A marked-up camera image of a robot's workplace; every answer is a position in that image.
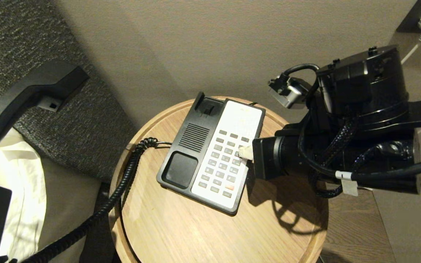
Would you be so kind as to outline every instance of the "floor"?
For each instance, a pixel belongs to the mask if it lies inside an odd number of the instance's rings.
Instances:
[[[395,263],[373,192],[329,200],[329,226],[321,252],[325,263]]]

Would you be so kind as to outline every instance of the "textured fabric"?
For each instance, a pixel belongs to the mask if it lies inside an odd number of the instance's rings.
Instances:
[[[80,65],[90,80],[60,112],[31,108],[15,128],[40,155],[107,182],[132,123],[51,1],[0,1],[0,95],[53,59]]]

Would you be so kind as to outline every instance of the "wall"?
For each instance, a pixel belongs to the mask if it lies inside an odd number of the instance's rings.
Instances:
[[[418,35],[395,29],[414,2],[57,0],[137,127],[198,91],[256,101],[299,121],[305,111],[277,105],[267,81],[292,65],[326,65],[373,45],[399,44],[405,55]],[[421,48],[404,73],[411,100],[421,99]],[[299,76],[312,81],[310,74]]]

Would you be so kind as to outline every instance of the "white tape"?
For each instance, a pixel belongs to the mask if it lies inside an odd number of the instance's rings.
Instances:
[[[356,181],[350,180],[341,180],[342,182],[342,192],[351,196],[358,196],[358,184]]]
[[[351,172],[344,172],[344,171],[336,171],[335,177],[341,180],[349,180],[352,181],[352,173]]]

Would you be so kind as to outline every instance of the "wooden side table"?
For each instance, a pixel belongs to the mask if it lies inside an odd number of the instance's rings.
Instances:
[[[118,162],[110,194],[123,175],[130,149],[147,137],[173,141],[193,101],[164,110],[142,127]],[[260,137],[273,136],[286,123],[266,109]],[[122,262],[137,262],[135,256],[144,263],[316,262],[326,238],[328,205],[316,198],[308,181],[291,176],[256,180],[250,196],[245,187],[238,213],[231,217],[157,183],[167,152],[168,148],[149,149],[142,155],[122,222],[118,207],[110,212]]]

